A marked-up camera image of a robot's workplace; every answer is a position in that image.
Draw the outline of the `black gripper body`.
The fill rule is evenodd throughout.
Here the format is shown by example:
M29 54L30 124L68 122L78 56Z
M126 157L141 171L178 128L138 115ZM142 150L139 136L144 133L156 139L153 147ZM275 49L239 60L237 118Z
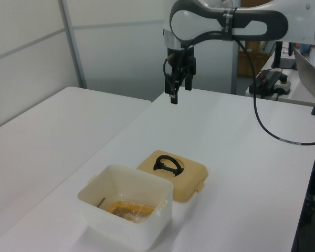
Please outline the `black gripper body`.
M181 50L167 49L167 61L175 72L177 67L188 68L191 72L196 72L196 58L194 57L194 47Z

